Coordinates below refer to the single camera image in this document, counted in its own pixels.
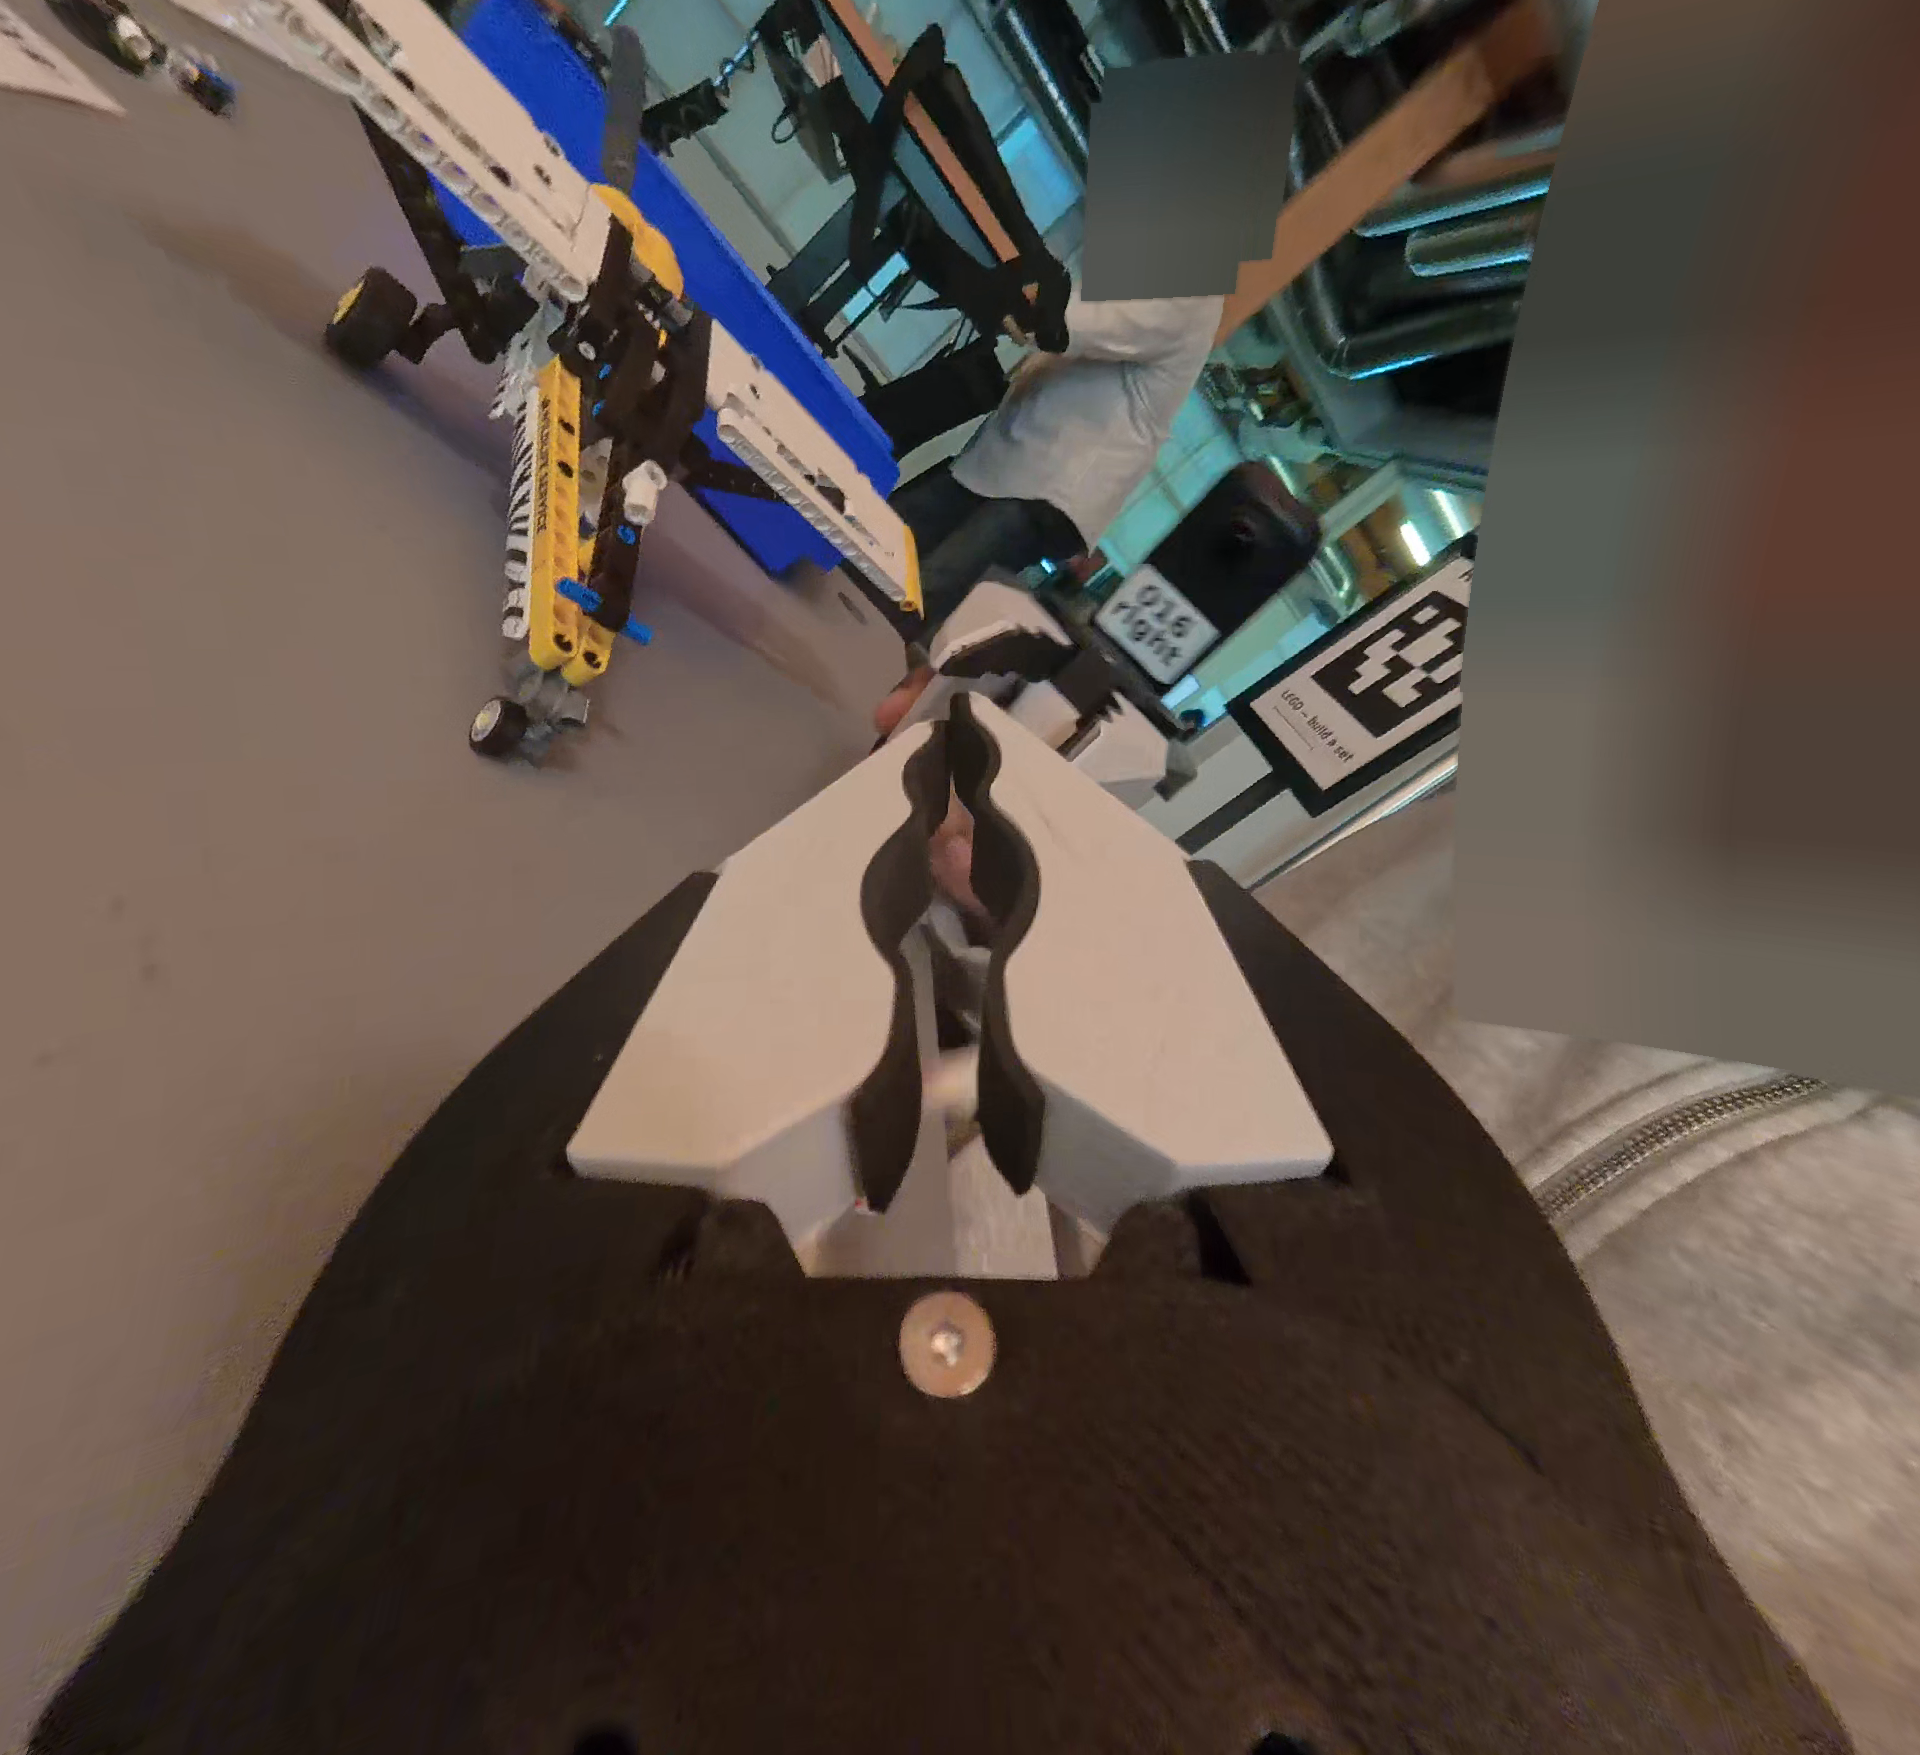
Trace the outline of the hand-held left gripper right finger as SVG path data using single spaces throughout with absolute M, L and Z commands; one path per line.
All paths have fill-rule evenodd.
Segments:
M 1335 1145 L 1202 866 L 971 693 L 949 791 L 994 921 L 976 1132 L 1006 1188 L 1108 1240 L 1137 1205 L 1321 1176 Z

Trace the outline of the blue plastic bin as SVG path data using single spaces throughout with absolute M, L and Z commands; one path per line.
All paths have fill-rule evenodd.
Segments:
M 564 159 L 588 184 L 607 177 L 600 159 L 607 89 L 580 53 L 556 34 L 538 0 L 477 0 L 473 11 L 456 20 L 456 37 L 501 78 L 534 126 L 559 145 Z M 803 402 L 878 495 L 894 495 L 899 466 L 881 427 L 772 297 L 759 272 L 654 156 L 635 160 L 635 205 L 675 244 L 693 300 L 726 324 L 733 338 Z M 773 579 L 801 562 L 823 570 L 840 562 L 832 544 L 782 503 L 710 495 L 705 513 L 714 513 L 756 566 Z

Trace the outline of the framed black white marker sign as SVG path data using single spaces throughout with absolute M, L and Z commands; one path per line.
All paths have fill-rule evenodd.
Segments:
M 1455 733 L 1478 535 L 1382 594 L 1228 704 L 1228 719 L 1307 816 Z

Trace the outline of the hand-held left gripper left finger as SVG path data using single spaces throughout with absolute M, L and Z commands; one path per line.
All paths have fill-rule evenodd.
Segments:
M 759 1204 L 806 1275 L 954 1279 L 924 911 L 941 722 L 721 863 L 565 1140 L 580 1176 Z

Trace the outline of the yellow white lego airplane model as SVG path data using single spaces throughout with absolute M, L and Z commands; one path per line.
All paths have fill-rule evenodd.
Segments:
M 635 617 L 635 559 L 668 488 L 764 493 L 881 601 L 922 605 L 917 549 L 789 377 L 747 347 L 635 205 L 643 50 L 612 38 L 607 178 L 588 178 L 428 0 L 172 0 L 354 109 L 437 285 L 364 271 L 321 328 L 345 366 L 421 361 L 459 333 L 511 424 L 501 640 L 511 689 L 477 759 L 541 761 Z

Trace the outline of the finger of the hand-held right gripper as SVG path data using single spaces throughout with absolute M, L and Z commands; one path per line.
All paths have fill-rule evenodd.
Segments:
M 1056 677 L 1077 640 L 1015 582 L 978 582 L 930 640 L 945 677 Z
M 1106 668 L 1008 684 L 996 707 L 1058 759 L 1090 759 L 1122 741 L 1122 693 Z

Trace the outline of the small dark lego assembly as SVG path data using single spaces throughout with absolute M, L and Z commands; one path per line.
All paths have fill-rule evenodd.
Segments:
M 224 72 L 180 38 L 163 38 L 124 0 L 41 0 L 69 37 L 132 78 L 163 78 L 210 120 L 236 111 L 236 86 Z

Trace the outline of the silver ventilation ducts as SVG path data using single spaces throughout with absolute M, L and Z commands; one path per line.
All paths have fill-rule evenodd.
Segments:
M 1412 184 L 1367 213 L 1289 297 L 1332 377 L 1391 377 L 1510 346 L 1555 177 L 1531 156 L 1489 178 Z

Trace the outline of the wooden standing desk black frame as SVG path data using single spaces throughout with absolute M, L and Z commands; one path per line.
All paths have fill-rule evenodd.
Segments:
M 1069 271 L 1021 208 L 945 34 L 930 25 L 894 53 L 854 0 L 772 0 L 753 43 L 803 156 L 851 184 L 803 253 L 772 272 L 772 297 L 823 357 L 857 328 L 851 300 L 860 294 L 868 311 L 962 321 L 965 340 L 868 382 L 860 406 L 894 455 L 983 419 L 1008 389 L 1006 340 L 1069 346 Z

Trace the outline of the printed instruction sheet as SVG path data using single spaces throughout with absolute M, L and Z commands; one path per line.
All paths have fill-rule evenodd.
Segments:
M 3 5 L 3 92 L 62 101 L 81 111 L 123 120 L 124 105 L 111 101 L 62 48 L 37 34 L 15 9 Z

